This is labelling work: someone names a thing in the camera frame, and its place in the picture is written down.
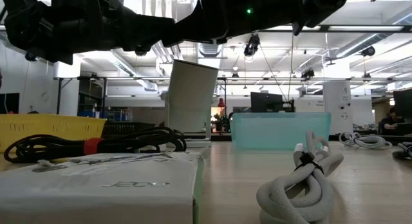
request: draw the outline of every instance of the yellow plastic crate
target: yellow plastic crate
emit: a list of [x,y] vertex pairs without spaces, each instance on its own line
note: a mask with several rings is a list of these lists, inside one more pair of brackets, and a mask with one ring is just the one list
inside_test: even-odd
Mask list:
[[53,135],[67,140],[101,137],[106,120],[62,115],[0,115],[0,152],[31,135]]

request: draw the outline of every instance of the wooden table surface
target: wooden table surface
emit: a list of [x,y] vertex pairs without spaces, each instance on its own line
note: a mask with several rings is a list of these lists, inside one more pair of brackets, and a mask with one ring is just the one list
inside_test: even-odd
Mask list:
[[[328,177],[335,188],[330,223],[411,223],[412,161],[387,151],[349,149],[331,143],[343,163]],[[214,142],[203,172],[203,224],[259,224],[256,191],[265,182],[294,170],[291,152],[237,152],[230,142]],[[15,169],[0,159],[0,171]]]

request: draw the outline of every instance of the black crate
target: black crate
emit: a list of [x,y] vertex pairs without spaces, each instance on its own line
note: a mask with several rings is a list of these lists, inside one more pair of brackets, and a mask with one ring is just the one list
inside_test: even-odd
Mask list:
[[155,124],[146,124],[139,122],[106,122],[102,132],[102,138],[120,138],[154,126]]

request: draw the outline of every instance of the translucent blue plastic bin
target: translucent blue plastic bin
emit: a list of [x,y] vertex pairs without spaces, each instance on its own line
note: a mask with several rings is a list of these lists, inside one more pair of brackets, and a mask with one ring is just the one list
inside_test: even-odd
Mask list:
[[307,130],[329,138],[330,113],[237,113],[230,129],[237,149],[294,150]]

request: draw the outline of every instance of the robotic arm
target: robotic arm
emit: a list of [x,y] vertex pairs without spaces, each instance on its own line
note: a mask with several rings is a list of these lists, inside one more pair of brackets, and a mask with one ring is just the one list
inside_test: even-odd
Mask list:
[[290,24],[298,35],[314,27],[346,0],[199,0],[193,13],[173,19],[135,14],[123,0],[3,0],[5,26],[16,47],[51,62],[72,64],[73,54],[123,48],[144,55],[162,41],[223,44],[256,30]]

